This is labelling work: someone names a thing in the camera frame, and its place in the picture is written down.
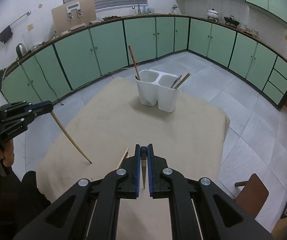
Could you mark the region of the light wooden chopstick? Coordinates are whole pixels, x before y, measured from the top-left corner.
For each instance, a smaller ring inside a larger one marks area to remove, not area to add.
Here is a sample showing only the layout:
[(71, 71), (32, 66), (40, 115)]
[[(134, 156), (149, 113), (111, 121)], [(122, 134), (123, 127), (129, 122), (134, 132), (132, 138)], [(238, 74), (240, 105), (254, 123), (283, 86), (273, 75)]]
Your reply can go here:
[(65, 127), (62, 125), (62, 123), (59, 121), (57, 116), (55, 115), (54, 111), (51, 111), (51, 116), (56, 122), (56, 124), (59, 126), (59, 128), (62, 130), (62, 132), (65, 134), (67, 139), (71, 142), (71, 144), (75, 147), (75, 149), (90, 163), (92, 164), (92, 161), (86, 156), (86, 154), (81, 150), (81, 148), (75, 143), (75, 141), (72, 139), (71, 135), (67, 132)]

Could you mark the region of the black chopstick gold band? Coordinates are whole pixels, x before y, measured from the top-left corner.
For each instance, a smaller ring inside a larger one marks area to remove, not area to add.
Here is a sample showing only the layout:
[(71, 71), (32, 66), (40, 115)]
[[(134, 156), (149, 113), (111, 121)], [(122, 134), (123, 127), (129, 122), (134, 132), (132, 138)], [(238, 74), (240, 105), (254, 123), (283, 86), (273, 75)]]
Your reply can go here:
[(147, 173), (147, 146), (141, 146), (140, 155), (141, 155), (141, 171), (142, 171), (142, 183), (143, 188), (146, 188), (146, 173)]

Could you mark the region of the green lower kitchen cabinets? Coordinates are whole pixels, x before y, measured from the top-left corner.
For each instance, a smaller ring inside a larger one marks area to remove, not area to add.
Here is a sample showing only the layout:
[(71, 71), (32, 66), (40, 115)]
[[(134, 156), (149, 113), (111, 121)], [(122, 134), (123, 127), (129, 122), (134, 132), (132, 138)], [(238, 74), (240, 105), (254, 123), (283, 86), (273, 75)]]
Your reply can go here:
[(287, 60), (254, 37), (188, 16), (142, 16), (104, 21), (29, 51), (6, 70), (8, 102), (57, 102), (91, 82), (133, 64), (189, 51), (233, 73), (276, 108), (287, 100)]

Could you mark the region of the chrome kitchen faucet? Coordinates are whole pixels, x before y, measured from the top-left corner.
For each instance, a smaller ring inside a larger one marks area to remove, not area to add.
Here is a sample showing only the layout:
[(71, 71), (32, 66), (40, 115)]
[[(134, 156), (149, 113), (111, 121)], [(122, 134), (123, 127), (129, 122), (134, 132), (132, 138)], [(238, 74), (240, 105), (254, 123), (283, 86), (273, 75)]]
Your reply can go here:
[(137, 14), (141, 14), (141, 8), (140, 8), (140, 0), (134, 0), (132, 9), (135, 10), (137, 9)]

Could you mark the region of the brown wooden chair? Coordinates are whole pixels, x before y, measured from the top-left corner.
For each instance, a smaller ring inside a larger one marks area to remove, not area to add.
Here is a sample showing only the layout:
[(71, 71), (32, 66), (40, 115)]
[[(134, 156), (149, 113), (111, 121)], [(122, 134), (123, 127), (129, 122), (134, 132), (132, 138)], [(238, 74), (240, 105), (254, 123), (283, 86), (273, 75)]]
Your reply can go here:
[(251, 217), (256, 218), (268, 198), (268, 189), (255, 173), (247, 181), (236, 182), (235, 187), (243, 187), (235, 198), (236, 203)]

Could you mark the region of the beige tablecloth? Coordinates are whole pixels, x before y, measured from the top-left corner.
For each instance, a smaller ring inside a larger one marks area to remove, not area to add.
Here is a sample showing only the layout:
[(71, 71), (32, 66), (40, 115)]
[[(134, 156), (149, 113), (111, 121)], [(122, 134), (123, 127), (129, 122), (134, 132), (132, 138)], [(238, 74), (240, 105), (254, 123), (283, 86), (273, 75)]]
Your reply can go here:
[(216, 180), (229, 129), (227, 114), (183, 92), (175, 110), (140, 103), (135, 83), (117, 77), (97, 93), (67, 126), (37, 168), (37, 186), (54, 202), (82, 178), (98, 180), (113, 171), (125, 151), (152, 144), (184, 177)]

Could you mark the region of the steel electric kettle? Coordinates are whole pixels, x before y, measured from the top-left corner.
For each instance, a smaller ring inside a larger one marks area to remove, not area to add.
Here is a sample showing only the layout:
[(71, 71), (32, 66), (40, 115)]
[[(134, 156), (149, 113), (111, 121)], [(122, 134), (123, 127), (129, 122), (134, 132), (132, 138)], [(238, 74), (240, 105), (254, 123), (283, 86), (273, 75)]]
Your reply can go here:
[(22, 59), (27, 54), (27, 49), (22, 43), (16, 46), (15, 51), (19, 59)]

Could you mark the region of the wooden chopsticks on table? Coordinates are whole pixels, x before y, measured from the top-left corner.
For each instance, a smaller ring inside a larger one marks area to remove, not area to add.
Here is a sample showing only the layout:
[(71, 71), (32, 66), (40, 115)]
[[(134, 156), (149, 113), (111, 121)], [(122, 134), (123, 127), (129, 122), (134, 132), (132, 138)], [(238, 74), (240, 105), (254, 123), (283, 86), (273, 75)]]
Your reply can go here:
[(118, 165), (117, 165), (117, 167), (116, 167), (117, 170), (118, 170), (119, 168), (121, 168), (122, 163), (123, 163), (123, 161), (124, 161), (125, 159), (127, 159), (128, 154), (129, 154), (129, 148), (126, 148), (124, 154), (122, 155), (122, 157), (121, 157), (121, 159), (120, 159), (120, 161), (119, 161), (119, 163), (118, 163)]

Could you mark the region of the dark hanging cloth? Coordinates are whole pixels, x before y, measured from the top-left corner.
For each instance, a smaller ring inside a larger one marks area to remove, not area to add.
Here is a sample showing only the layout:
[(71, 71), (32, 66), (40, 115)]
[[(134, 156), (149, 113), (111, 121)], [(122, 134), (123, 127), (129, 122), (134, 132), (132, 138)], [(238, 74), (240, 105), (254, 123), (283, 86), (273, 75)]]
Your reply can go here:
[(3, 44), (6, 44), (12, 36), (13, 36), (13, 32), (12, 32), (11, 26), (8, 25), (0, 33), (0, 42), (2, 42)]

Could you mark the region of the dark-topped chopstick in holder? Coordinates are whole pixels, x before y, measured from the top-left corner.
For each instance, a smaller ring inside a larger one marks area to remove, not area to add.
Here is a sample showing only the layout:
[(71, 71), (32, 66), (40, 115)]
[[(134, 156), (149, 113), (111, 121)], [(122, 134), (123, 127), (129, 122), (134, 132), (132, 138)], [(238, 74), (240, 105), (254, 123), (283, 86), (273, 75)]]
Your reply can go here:
[(135, 57), (134, 57), (134, 55), (133, 55), (133, 51), (132, 51), (132, 48), (131, 48), (130, 45), (128, 45), (128, 49), (129, 49), (129, 52), (130, 52), (130, 55), (131, 55), (131, 59), (132, 59), (132, 61), (133, 61), (133, 65), (134, 65), (134, 68), (135, 68), (136, 79), (137, 79), (137, 80), (141, 80), (141, 79), (140, 79), (140, 75), (139, 75), (139, 71), (138, 71), (138, 68), (137, 68), (137, 63), (136, 63), (136, 61), (135, 61)]

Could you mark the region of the white two-compartment utensil holder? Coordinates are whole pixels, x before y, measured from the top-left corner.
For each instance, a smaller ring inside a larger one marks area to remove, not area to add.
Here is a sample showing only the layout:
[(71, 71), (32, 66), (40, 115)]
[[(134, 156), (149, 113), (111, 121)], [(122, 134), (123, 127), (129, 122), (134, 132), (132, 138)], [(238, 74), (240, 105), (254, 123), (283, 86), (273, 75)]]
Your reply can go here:
[(179, 97), (179, 90), (175, 85), (181, 80), (180, 76), (144, 69), (139, 72), (140, 79), (136, 79), (140, 103), (159, 110), (172, 113)]

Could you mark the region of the wooden chopstick in holder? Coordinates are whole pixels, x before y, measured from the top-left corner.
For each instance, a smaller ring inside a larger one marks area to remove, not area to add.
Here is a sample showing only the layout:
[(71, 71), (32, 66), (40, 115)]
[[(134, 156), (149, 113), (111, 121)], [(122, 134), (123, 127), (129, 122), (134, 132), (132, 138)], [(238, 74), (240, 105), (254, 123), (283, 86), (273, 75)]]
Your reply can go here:
[(187, 73), (174, 87), (174, 89), (178, 89), (189, 77), (190, 73)]

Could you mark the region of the black wok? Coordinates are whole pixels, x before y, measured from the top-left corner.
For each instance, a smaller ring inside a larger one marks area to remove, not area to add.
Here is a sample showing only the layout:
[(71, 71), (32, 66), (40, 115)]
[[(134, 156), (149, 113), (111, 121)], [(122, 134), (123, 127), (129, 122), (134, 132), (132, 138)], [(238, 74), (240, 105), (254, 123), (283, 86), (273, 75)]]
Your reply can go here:
[(232, 15), (230, 17), (225, 16), (224, 20), (226, 25), (231, 26), (233, 28), (237, 28), (240, 25), (240, 23), (237, 20), (235, 20)]

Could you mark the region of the white cooking pot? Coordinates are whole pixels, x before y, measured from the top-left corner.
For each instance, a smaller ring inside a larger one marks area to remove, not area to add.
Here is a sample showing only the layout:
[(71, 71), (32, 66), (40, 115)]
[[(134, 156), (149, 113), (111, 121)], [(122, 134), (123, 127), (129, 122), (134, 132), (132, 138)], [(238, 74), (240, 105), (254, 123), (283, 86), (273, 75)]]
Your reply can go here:
[(219, 13), (214, 9), (209, 9), (207, 11), (207, 19), (219, 22)]

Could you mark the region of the wall towel rail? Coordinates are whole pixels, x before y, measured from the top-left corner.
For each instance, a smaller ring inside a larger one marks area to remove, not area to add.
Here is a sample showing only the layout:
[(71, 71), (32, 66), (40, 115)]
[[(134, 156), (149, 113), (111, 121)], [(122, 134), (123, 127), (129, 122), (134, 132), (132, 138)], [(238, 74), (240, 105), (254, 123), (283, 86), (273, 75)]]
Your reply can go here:
[(31, 11), (27, 11), (26, 13), (24, 13), (23, 15), (21, 15), (19, 18), (17, 18), (16, 20), (14, 20), (12, 23), (10, 23), (8, 26), (10, 27), (11, 25), (13, 25), (14, 23), (18, 22), (20, 19), (22, 19), (25, 16), (29, 16), (31, 14)]

